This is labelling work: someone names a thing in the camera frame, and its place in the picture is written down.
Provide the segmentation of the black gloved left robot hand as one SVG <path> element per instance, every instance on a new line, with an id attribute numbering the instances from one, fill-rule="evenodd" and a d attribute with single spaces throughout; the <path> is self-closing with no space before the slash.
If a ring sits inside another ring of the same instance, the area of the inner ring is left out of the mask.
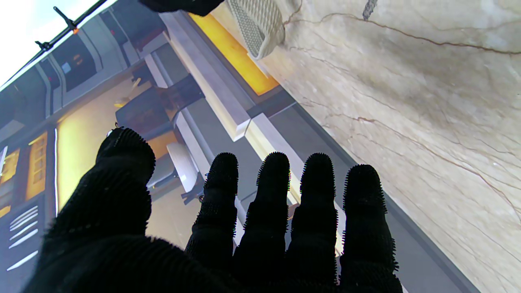
<path id="1" fill-rule="evenodd" d="M 129 128 L 113 129 L 47 230 L 24 293 L 403 291 L 383 188 L 371 165 L 356 165 L 346 176 L 340 276 L 335 175 L 328 155 L 315 153 L 305 162 L 289 245 L 290 164 L 284 153 L 272 152 L 263 161 L 237 247 L 234 154 L 220 153 L 212 162 L 185 249 L 146 234 L 151 215 L 146 185 L 154 167 L 145 139 Z"/>

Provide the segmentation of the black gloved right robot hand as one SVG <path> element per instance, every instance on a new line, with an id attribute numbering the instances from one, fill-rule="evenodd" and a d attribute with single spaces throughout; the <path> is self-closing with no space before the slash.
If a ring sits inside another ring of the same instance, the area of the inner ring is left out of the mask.
<path id="1" fill-rule="evenodd" d="M 139 2 L 157 13 L 185 11 L 204 17 L 216 9 L 224 0 L 140 0 Z"/>

